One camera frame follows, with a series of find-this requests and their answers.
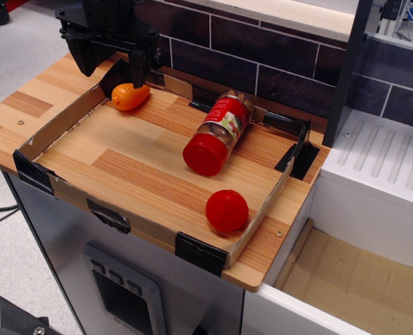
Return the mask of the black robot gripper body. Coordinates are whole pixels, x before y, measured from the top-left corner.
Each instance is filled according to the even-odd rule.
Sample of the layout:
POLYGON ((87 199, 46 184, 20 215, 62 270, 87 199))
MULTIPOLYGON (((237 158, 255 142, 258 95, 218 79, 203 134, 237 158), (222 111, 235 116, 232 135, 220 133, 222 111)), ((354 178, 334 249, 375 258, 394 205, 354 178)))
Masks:
POLYGON ((61 22, 61 37, 85 39, 102 38, 116 52, 150 47, 154 59, 160 53, 158 30, 142 21, 135 8, 145 1, 74 1, 55 12, 61 22))

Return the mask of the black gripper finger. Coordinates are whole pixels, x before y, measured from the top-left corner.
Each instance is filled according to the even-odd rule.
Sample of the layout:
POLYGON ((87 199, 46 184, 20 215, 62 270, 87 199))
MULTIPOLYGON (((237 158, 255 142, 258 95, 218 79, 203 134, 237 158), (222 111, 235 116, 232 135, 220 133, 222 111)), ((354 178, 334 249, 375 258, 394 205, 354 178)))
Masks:
POLYGON ((153 66, 154 52, 150 47, 134 48, 128 53, 130 77, 135 88, 144 85, 145 77, 153 66))
POLYGON ((66 42, 79 70, 87 77, 90 77, 99 65, 116 52, 99 37, 67 38, 66 42))

